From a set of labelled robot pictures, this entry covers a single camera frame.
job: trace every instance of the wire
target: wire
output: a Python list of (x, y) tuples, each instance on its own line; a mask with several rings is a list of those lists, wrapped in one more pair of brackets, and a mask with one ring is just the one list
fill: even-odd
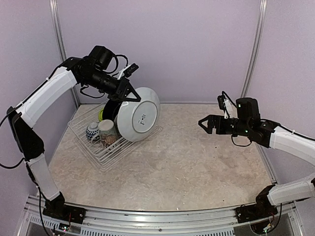
[(106, 72), (106, 71), (105, 71), (106, 74), (112, 74), (112, 73), (114, 73), (114, 72), (118, 69), (118, 64), (119, 64), (118, 58), (117, 58), (116, 55), (114, 55), (114, 58), (115, 58), (115, 62), (116, 62), (115, 69), (114, 69), (113, 71), (111, 71), (111, 72)]
[(230, 102), (233, 104), (233, 106), (236, 107), (236, 104), (232, 101), (232, 99), (227, 95), (225, 91), (222, 91), (222, 95), (226, 96), (228, 100), (230, 100)]
[[(2, 119), (2, 121), (0, 122), (0, 127), (2, 126), (3, 122), (9, 117), (9, 115), (14, 112), (16, 109), (18, 109), (22, 104), (20, 104), (19, 106), (17, 106), (16, 108), (14, 108), (12, 111), (10, 111), (8, 114), (6, 114), (6, 116)], [(18, 164), (14, 165), (14, 166), (5, 166), (3, 164), (0, 163), (0, 166), (2, 168), (8, 169), (8, 170), (12, 170), (17, 168), (23, 161), (25, 160), (25, 158), (22, 158)]]
[(249, 145), (252, 144), (252, 141), (251, 141), (251, 142), (250, 142), (249, 144), (247, 144), (247, 145), (238, 145), (238, 144), (236, 144), (236, 143), (234, 142), (234, 140), (233, 140), (233, 135), (231, 135), (231, 140), (232, 140), (232, 143), (233, 143), (235, 146), (243, 147), (243, 148), (248, 147)]
[[(272, 120), (269, 120), (269, 119), (261, 119), (261, 120), (273, 122)], [(315, 141), (315, 139), (310, 138), (310, 137), (307, 137), (307, 136), (305, 136), (305, 135), (303, 135), (303, 134), (295, 133), (295, 132), (293, 132), (293, 130), (288, 129), (288, 128), (286, 128), (285, 126), (282, 126), (282, 125), (280, 125), (280, 124), (279, 124), (279, 126), (280, 126), (282, 129), (285, 129), (286, 131), (288, 131), (288, 132), (290, 132), (290, 133), (292, 133), (292, 134), (294, 134), (294, 135), (297, 135), (297, 136), (299, 136), (299, 137), (301, 137), (301, 138), (304, 138), (304, 139), (307, 139), (307, 140), (311, 140), (311, 141)]]
[(22, 158), (22, 159), (19, 161), (19, 163), (16, 164), (15, 166), (5, 166), (5, 165), (3, 165), (3, 164), (1, 164), (1, 163), (0, 163), (0, 166), (1, 166), (2, 168), (8, 169), (8, 170), (12, 170), (12, 169), (17, 168), (24, 160), (25, 160), (25, 158)]
[(41, 193), (40, 187), (37, 186), (37, 188), (38, 188), (38, 191), (39, 191), (39, 216), (40, 216), (41, 225), (43, 226), (44, 231), (45, 231), (45, 233), (47, 234), (47, 236), (51, 236), (51, 235), (48, 233), (48, 231), (46, 230), (46, 227), (45, 227), (45, 225), (44, 225), (43, 216), (42, 216), (42, 214), (41, 214), (41, 195), (42, 195), (42, 193)]
[(267, 232), (263, 232), (263, 233), (256, 233), (256, 232), (254, 232), (254, 231), (252, 230), (252, 226), (251, 226), (251, 225), (250, 225), (250, 229), (251, 229), (252, 232), (253, 232), (254, 234), (256, 234), (256, 235), (267, 235), (267, 234), (271, 233), (273, 230), (275, 230), (276, 227), (279, 225), (280, 219), (281, 219), (281, 215), (282, 215), (282, 203), (280, 204), (280, 214), (279, 214), (278, 221), (277, 221), (276, 225), (275, 225), (271, 230), (269, 230), (269, 231), (267, 231)]
[(70, 215), (69, 215), (69, 228), (67, 230), (67, 232), (69, 232), (71, 229), (71, 212), (70, 212)]
[(129, 61), (128, 61), (128, 58), (127, 58), (125, 55), (118, 54), (118, 55), (116, 55), (116, 57), (122, 57), (122, 58), (125, 58), (125, 59), (126, 59), (126, 66), (128, 66)]
[(275, 220), (275, 215), (272, 212), (271, 212), (271, 214), (272, 214), (272, 221), (270, 222), (270, 224), (272, 224)]
[(82, 88), (80, 88), (80, 93), (85, 95), (86, 97), (91, 97), (91, 98), (101, 98), (101, 97), (103, 97), (105, 95), (105, 93), (103, 93), (103, 95), (101, 95), (101, 96), (94, 97), (92, 95), (89, 95), (89, 94), (83, 92), (83, 90), (87, 89), (88, 87), (89, 87), (89, 85), (86, 85), (86, 86), (83, 86)]

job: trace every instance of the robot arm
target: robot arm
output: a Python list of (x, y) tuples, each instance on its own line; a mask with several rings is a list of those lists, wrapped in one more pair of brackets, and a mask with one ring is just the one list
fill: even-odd
[[(218, 97), (219, 107), (223, 98)], [(314, 139), (294, 133), (279, 123), (260, 118), (258, 103), (252, 98), (236, 100), (238, 118), (209, 115), (199, 121), (199, 125), (208, 133), (230, 134), (232, 137), (246, 136), (251, 142), (256, 142), (266, 148), (273, 148), (293, 154), (315, 166)], [(256, 197), (256, 204), (238, 207), (236, 209), (239, 223), (277, 214), (276, 205), (315, 197), (315, 173), (308, 177), (278, 185), (267, 186)]]
[[(112, 58), (115, 58), (117, 63), (116, 55), (110, 50), (95, 46), (91, 53), (82, 59), (67, 59), (23, 102), (16, 108), (10, 107), (7, 111), (13, 136), (25, 157), (29, 175), (40, 187), (46, 199), (44, 215), (66, 221), (71, 215), (72, 222), (82, 223), (85, 210), (64, 204), (64, 197), (55, 185), (45, 160), (44, 143), (32, 128), (40, 116), (76, 84), (85, 86), (81, 92), (88, 86), (92, 86), (101, 93), (107, 93), (111, 100), (139, 102), (141, 97), (127, 79), (139, 67), (136, 64), (128, 65), (117, 79), (104, 71)], [(130, 93), (133, 93), (136, 98), (127, 98)]]

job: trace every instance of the beige surface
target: beige surface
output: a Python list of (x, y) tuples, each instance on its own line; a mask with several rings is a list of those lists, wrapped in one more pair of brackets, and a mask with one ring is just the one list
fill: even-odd
[(107, 171), (91, 163), (68, 129), (50, 164), (52, 176), (66, 201), (96, 207), (173, 211), (254, 202), (270, 184), (255, 145), (236, 147), (230, 136), (206, 134), (197, 122), (208, 114), (222, 112), (217, 105), (163, 104), (162, 130)]

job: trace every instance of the wire dish rack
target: wire dish rack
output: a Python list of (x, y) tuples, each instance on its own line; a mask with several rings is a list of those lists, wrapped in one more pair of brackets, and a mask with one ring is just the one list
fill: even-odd
[[(119, 139), (108, 148), (92, 145), (91, 141), (86, 137), (86, 128), (92, 122), (99, 122), (98, 113), (104, 108), (106, 102), (107, 101), (97, 105), (68, 123), (69, 128), (75, 134), (76, 140), (80, 146), (83, 147), (87, 154), (89, 154), (94, 163), (97, 163), (97, 165), (103, 169), (107, 169), (111, 164), (111, 161), (127, 155), (132, 150), (133, 146), (135, 146), (135, 143), (141, 143), (141, 141), (130, 142), (120, 135)], [(156, 125), (153, 132), (148, 137), (157, 134), (161, 130), (162, 128)]]

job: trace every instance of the green object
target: green object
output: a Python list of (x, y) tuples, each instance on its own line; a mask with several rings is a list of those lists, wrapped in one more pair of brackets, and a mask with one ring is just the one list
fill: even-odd
[(102, 110), (100, 110), (98, 113), (98, 121), (99, 122), (101, 122), (103, 120), (103, 110), (104, 110), (104, 108)]

